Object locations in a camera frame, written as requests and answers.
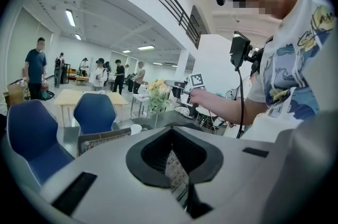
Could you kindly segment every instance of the bag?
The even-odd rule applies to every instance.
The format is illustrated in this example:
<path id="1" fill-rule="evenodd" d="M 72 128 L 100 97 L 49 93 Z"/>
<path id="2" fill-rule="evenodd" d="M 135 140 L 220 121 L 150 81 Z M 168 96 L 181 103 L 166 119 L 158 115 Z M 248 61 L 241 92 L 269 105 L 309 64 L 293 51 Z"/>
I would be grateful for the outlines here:
<path id="1" fill-rule="evenodd" d="M 57 58 L 57 60 L 55 61 L 55 68 L 60 68 L 61 67 L 61 60 L 60 58 Z"/>

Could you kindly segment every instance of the black cable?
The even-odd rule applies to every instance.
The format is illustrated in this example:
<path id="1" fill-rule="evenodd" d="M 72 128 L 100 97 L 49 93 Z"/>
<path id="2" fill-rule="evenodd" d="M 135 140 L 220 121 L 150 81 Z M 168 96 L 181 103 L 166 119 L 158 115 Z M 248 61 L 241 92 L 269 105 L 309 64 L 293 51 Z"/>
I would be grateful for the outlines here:
<path id="1" fill-rule="evenodd" d="M 236 138 L 240 138 L 241 132 L 242 132 L 242 126 L 243 126 L 243 118 L 244 118 L 244 97 L 243 97 L 243 80 L 242 80 L 241 72 L 239 71 L 239 69 L 237 69 L 237 72 L 239 74 L 239 82 L 240 82 L 239 87 L 241 91 L 241 124 L 239 126 L 239 130 L 238 130 L 238 134 Z"/>

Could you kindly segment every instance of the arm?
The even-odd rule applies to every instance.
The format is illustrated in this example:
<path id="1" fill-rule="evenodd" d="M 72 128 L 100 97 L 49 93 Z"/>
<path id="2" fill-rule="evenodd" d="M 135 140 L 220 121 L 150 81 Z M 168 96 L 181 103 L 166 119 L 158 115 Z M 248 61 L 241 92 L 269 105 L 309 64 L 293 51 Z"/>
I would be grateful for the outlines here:
<path id="1" fill-rule="evenodd" d="M 202 105 L 204 108 L 233 124 L 240 124 L 240 97 L 237 98 L 239 99 L 238 101 L 230 101 L 202 89 L 193 89 L 190 94 L 192 96 L 192 103 Z M 260 113 L 266 112 L 267 109 L 268 107 L 265 103 L 262 83 L 260 82 L 260 76 L 257 74 L 256 80 L 249 91 L 249 95 L 244 101 L 243 125 L 251 125 L 256 116 Z"/>
<path id="2" fill-rule="evenodd" d="M 43 80 L 46 79 L 46 66 L 47 66 L 47 62 L 46 62 L 46 56 L 43 59 Z"/>
<path id="3" fill-rule="evenodd" d="M 26 61 L 25 62 L 25 77 L 26 77 L 26 80 L 28 80 L 28 65 L 29 65 L 29 63 Z"/>
<path id="4" fill-rule="evenodd" d="M 102 74 L 102 77 L 100 78 L 100 81 L 102 82 L 104 82 L 104 81 L 106 81 L 108 79 L 108 73 L 107 73 L 107 70 L 106 71 L 104 71 L 103 72 L 103 74 Z"/>

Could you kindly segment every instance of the black slot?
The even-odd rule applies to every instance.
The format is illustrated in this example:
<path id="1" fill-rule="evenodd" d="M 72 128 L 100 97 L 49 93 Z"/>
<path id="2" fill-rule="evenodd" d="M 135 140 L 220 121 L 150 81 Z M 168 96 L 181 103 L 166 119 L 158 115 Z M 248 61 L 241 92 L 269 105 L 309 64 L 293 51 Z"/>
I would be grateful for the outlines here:
<path id="1" fill-rule="evenodd" d="M 245 148 L 243 150 L 243 152 L 248 153 L 248 154 L 252 154 L 252 155 L 257 155 L 257 156 L 264 157 L 264 158 L 267 157 L 268 154 L 269 154 L 269 152 L 267 152 L 267 151 L 249 148 L 249 147 Z"/>
<path id="2" fill-rule="evenodd" d="M 62 194 L 53 202 L 53 206 L 67 216 L 70 216 L 86 195 L 97 175 L 82 172 Z"/>

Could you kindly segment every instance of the table leg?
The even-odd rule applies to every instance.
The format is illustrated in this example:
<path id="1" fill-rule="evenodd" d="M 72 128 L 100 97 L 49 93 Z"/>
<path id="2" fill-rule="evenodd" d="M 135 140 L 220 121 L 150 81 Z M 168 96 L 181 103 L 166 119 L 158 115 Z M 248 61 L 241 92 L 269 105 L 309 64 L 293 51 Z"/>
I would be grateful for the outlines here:
<path id="1" fill-rule="evenodd" d="M 69 119 L 69 123 L 70 123 L 70 125 L 72 124 L 72 121 L 71 121 L 71 119 L 70 119 L 70 110 L 69 110 L 69 107 L 67 108 L 67 110 L 68 110 L 68 119 Z"/>
<path id="2" fill-rule="evenodd" d="M 134 98 L 132 99 L 132 107 L 130 109 L 130 119 L 132 118 L 133 105 L 134 105 Z"/>
<path id="3" fill-rule="evenodd" d="M 139 103 L 138 118 L 139 118 L 139 114 L 140 114 L 140 112 L 141 112 L 141 108 L 142 108 L 142 102 Z"/>
<path id="4" fill-rule="evenodd" d="M 64 125 L 64 115 L 63 115 L 63 106 L 61 106 L 61 114 L 62 114 L 62 125 L 63 125 L 63 127 L 65 127 L 65 125 Z"/>

